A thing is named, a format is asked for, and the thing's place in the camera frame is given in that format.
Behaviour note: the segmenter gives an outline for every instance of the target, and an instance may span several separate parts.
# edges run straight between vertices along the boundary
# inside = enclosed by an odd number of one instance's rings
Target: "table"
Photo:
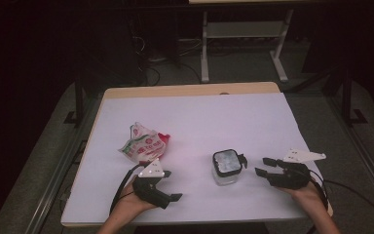
[[[266,82],[107,90],[62,214],[63,225],[100,225],[108,217],[118,186],[134,166],[118,151],[134,122],[171,135],[161,163],[172,174],[158,189],[183,196],[165,210],[143,213],[132,224],[305,217],[287,194],[254,171],[279,173],[261,159],[282,158],[291,147],[308,150],[284,95],[275,83]],[[211,156],[229,148],[244,154],[248,168],[236,183],[218,186],[211,175]],[[315,163],[307,165],[319,173]]]

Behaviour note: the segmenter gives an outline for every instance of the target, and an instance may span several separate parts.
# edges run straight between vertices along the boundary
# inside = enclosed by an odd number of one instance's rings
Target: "human hand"
[[[338,227],[333,222],[320,199],[320,194],[312,182],[299,189],[279,188],[291,195],[292,199],[308,214],[320,234],[339,234]]]
[[[139,199],[135,195],[132,187],[135,178],[136,175],[133,176],[131,181],[124,187],[117,205],[99,229],[98,234],[117,233],[123,226],[131,222],[141,213],[156,208],[156,206]]]
[[[291,195],[292,199],[309,215],[317,210],[325,210],[326,208],[320,199],[320,195],[312,182],[300,189],[288,189],[277,187],[278,190]]]

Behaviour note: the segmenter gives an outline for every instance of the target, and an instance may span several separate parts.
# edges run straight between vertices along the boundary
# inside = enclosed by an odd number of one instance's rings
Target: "red and white package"
[[[131,138],[123,148],[119,149],[120,152],[136,164],[152,162],[163,156],[168,145],[169,135],[149,130],[140,123],[135,123],[130,129]]]

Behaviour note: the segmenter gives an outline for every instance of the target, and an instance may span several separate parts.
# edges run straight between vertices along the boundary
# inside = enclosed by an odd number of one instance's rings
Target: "jar lid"
[[[212,157],[215,171],[220,177],[234,176],[242,171],[243,164],[247,168],[247,160],[242,154],[238,155],[236,150],[227,149],[216,152]]]

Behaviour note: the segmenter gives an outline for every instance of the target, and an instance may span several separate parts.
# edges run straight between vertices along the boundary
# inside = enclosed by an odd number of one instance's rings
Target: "white shelf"
[[[283,21],[208,22],[207,38],[279,37]]]

